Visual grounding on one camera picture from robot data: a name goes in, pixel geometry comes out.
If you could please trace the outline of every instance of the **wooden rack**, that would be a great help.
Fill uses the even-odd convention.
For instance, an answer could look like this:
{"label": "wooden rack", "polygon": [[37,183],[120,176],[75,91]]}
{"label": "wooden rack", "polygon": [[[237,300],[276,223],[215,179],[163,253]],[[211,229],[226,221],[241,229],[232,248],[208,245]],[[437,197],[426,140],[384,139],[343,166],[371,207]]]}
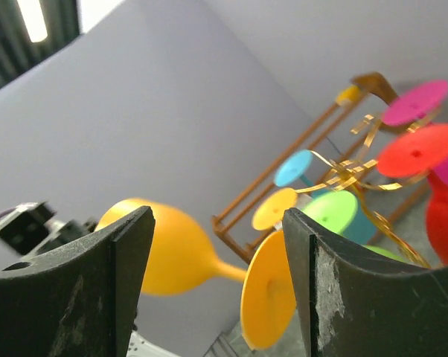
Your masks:
{"label": "wooden rack", "polygon": [[[248,242],[245,246],[239,245],[232,235],[230,230],[247,214],[249,211],[255,207],[263,197],[271,192],[275,188],[274,184],[268,184],[262,190],[257,191],[259,186],[271,175],[273,174],[283,162],[291,156],[300,146],[314,133],[321,130],[324,127],[325,122],[332,116],[340,112],[336,118],[327,125],[319,135],[307,146],[307,149],[315,149],[335,128],[337,128],[351,112],[360,105],[370,94],[379,97],[386,104],[390,104],[393,100],[397,99],[398,96],[391,85],[388,83],[383,75],[373,72],[369,74],[363,74],[356,76],[351,80],[351,83],[358,86],[360,89],[360,96],[348,103],[345,106],[340,106],[338,103],[333,102],[328,109],[317,118],[310,127],[302,132],[302,134],[284,151],[278,156],[274,162],[270,164],[243,192],[237,196],[234,201],[220,214],[212,216],[211,222],[213,226],[214,233],[242,260],[246,263],[250,263],[254,255],[255,249],[275,230],[270,228],[266,231],[260,233],[260,235],[253,241]],[[382,126],[381,130],[387,132],[393,132],[399,134],[405,131],[407,126],[401,127],[389,127]],[[359,149],[365,140],[365,134],[360,135],[355,142],[350,146],[350,148],[342,154],[339,161],[344,161],[350,158],[357,149]],[[324,178],[325,173],[317,182],[321,182]],[[429,191],[429,185],[422,184],[416,189],[391,215],[388,217],[389,222],[395,222],[398,220],[420,197]],[[251,194],[255,196],[251,201],[245,205],[240,211],[236,212],[235,215],[231,217],[231,213],[236,211],[237,206],[239,206],[245,199],[250,197]],[[379,233],[371,239],[373,242]]]}

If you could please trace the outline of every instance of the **wooden frame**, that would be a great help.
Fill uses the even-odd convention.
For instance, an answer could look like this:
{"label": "wooden frame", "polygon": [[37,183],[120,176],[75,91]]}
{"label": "wooden frame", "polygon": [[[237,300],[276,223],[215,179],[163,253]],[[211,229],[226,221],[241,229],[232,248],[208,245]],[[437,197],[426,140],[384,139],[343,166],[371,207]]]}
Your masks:
{"label": "wooden frame", "polygon": [[[341,124],[349,114],[362,103],[368,95],[376,95],[386,104],[390,104],[393,100],[397,99],[397,94],[391,85],[388,83],[383,75],[373,72],[369,74],[363,74],[354,77],[351,82],[358,86],[361,90],[361,95],[355,99],[353,102],[346,106],[339,106],[337,103],[332,103],[328,109],[317,118],[310,127],[302,132],[302,134],[284,151],[278,156],[271,164],[268,166],[243,192],[237,196],[234,201],[220,214],[212,216],[211,223],[214,233],[242,260],[246,263],[250,263],[254,255],[255,249],[274,231],[274,228],[270,228],[266,231],[260,233],[260,235],[250,243],[246,243],[246,246],[240,246],[234,238],[231,236],[229,231],[238,223],[249,211],[257,205],[262,198],[267,195],[275,185],[268,184],[260,192],[257,192],[251,201],[244,206],[243,209],[236,212],[236,214],[229,218],[231,213],[233,213],[237,206],[240,205],[245,199],[250,197],[259,186],[272,174],[274,173],[280,165],[291,156],[299,147],[314,133],[316,133],[320,128],[324,126],[324,123],[332,116],[335,115],[339,109],[341,113],[332,121],[328,126],[326,126],[319,135],[307,146],[308,149],[315,149],[327,136],[330,134],[339,124]],[[391,128],[388,126],[382,126],[382,130],[401,133],[406,130],[407,126]],[[365,135],[360,135],[359,138],[350,146],[350,148],[342,154],[339,158],[340,161],[344,161],[350,158],[357,149],[359,149],[365,140]],[[324,178],[326,173],[319,179],[319,182]],[[416,189],[410,197],[408,197],[391,215],[388,217],[389,222],[395,222],[399,219],[419,198],[421,198],[425,193],[429,191],[429,186],[427,184],[422,184]],[[370,242],[379,236],[377,233]]]}

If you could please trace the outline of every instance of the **ceiling light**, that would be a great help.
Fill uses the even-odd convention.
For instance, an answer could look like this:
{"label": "ceiling light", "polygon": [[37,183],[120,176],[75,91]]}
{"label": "ceiling light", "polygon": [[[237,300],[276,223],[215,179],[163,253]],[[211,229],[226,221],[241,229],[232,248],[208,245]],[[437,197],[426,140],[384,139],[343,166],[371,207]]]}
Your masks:
{"label": "ceiling light", "polygon": [[39,0],[17,0],[25,27],[31,42],[41,42],[47,38],[44,14]]}

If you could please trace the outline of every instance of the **gray wall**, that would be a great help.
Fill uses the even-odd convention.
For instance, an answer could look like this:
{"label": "gray wall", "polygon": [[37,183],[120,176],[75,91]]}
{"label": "gray wall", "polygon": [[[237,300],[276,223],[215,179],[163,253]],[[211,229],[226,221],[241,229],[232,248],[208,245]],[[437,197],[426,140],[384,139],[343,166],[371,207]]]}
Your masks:
{"label": "gray wall", "polygon": [[[448,79],[448,0],[203,1],[312,117],[355,74],[379,71],[398,91]],[[382,108],[372,100],[351,121]],[[340,149],[352,123],[330,136]]]}
{"label": "gray wall", "polygon": [[[187,211],[211,233],[211,214],[308,123],[206,6],[128,0],[0,91],[0,210],[48,199],[60,218],[86,219],[143,196]],[[255,237],[249,219],[236,235]],[[242,265],[211,238],[224,260]],[[0,245],[0,267],[14,259]],[[237,320],[240,290],[216,279],[177,297],[142,296],[140,332],[201,356]]]}

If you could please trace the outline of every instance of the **yellow object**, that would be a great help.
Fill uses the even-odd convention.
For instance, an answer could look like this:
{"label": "yellow object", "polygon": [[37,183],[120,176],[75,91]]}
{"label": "yellow object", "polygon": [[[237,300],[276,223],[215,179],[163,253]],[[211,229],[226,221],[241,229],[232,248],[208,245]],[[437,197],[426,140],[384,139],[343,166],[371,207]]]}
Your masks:
{"label": "yellow object", "polygon": [[255,252],[240,302],[243,337],[252,349],[271,347],[296,309],[284,232],[276,231]]}
{"label": "yellow object", "polygon": [[96,230],[141,206],[150,206],[156,220],[142,292],[181,294],[212,277],[245,280],[246,271],[220,260],[206,232],[191,216],[177,208],[144,199],[125,199],[105,213]]}
{"label": "yellow object", "polygon": [[361,89],[359,89],[358,86],[349,86],[338,94],[335,102],[339,106],[346,106],[358,99],[361,94]]}
{"label": "yellow object", "polygon": [[293,188],[286,187],[275,191],[262,202],[252,217],[252,227],[264,231],[276,225],[284,217],[285,210],[293,207],[298,194]]}

